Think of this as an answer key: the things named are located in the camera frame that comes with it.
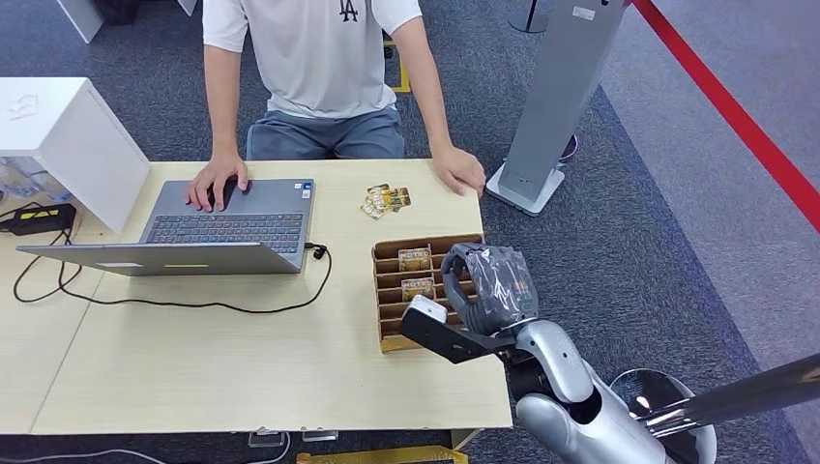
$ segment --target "computer mouse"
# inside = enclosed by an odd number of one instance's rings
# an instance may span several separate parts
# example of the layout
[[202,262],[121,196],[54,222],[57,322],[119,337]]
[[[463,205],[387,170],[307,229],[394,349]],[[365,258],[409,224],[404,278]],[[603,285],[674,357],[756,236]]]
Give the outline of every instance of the computer mouse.
[[[230,204],[231,195],[233,195],[234,190],[238,189],[238,187],[237,187],[238,183],[239,182],[238,182],[236,176],[229,177],[228,180],[225,181],[225,189],[223,191],[223,194],[224,194],[223,198],[225,200],[224,206],[225,206],[226,210],[228,209],[228,204]],[[253,182],[248,180],[248,186],[245,188],[245,190],[240,190],[242,192],[242,195],[247,195],[250,192],[250,186],[252,186],[252,185],[253,185]],[[211,204],[211,209],[212,210],[216,209],[217,199],[214,196],[214,186],[208,187],[208,203]]]

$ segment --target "person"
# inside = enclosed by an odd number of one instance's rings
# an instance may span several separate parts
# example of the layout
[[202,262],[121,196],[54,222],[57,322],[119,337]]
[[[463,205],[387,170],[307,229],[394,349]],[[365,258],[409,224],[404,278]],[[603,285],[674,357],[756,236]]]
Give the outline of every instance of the person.
[[202,25],[213,145],[186,192],[197,210],[212,211],[211,186],[221,211],[228,178],[248,185],[236,140],[248,30],[271,98],[248,130],[247,160],[404,158],[395,94],[384,81],[384,30],[408,73],[435,174],[456,193],[483,190],[481,164],[451,141],[418,0],[205,0]]

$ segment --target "person's left hand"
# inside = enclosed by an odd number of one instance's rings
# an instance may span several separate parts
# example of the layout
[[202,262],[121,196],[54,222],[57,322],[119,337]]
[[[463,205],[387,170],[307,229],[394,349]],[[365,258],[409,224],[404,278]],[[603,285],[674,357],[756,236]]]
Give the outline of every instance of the person's left hand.
[[447,187],[459,195],[464,195],[464,184],[467,184],[481,196],[486,183],[486,176],[484,175],[483,166],[476,157],[456,148],[452,144],[431,151],[433,169]]

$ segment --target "silver stand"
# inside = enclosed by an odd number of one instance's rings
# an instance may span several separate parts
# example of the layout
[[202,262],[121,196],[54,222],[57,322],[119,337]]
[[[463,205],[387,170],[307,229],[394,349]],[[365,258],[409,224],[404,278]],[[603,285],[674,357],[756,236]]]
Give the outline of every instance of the silver stand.
[[523,195],[519,195],[514,190],[499,185],[501,173],[504,171],[505,165],[505,163],[502,164],[501,167],[495,171],[495,174],[487,181],[485,188],[491,195],[498,197],[505,203],[515,206],[518,210],[523,211],[529,216],[537,216],[541,210],[543,210],[549,198],[552,197],[552,194],[555,193],[555,190],[558,189],[558,186],[564,182],[564,173],[558,169],[553,169],[546,178],[546,184],[544,184],[538,198],[532,201]]
[[510,16],[510,26],[527,34],[538,34],[546,30],[546,14],[536,12],[538,0],[533,0],[529,13],[520,12]]
[[629,3],[555,1],[507,162],[487,184],[489,194],[528,215],[541,212],[563,180],[555,167],[598,87],[603,61]]

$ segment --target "red barrier rope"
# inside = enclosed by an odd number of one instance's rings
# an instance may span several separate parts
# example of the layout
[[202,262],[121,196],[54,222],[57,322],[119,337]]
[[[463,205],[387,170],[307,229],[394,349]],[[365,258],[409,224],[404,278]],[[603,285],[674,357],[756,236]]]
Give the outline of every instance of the red barrier rope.
[[775,145],[769,135],[760,129],[751,116],[732,97],[717,77],[695,54],[672,24],[652,3],[652,0],[633,0],[660,40],[678,60],[684,70],[700,87],[723,119],[743,140],[754,156],[769,171],[783,191],[800,209],[808,222],[820,232],[820,193]]

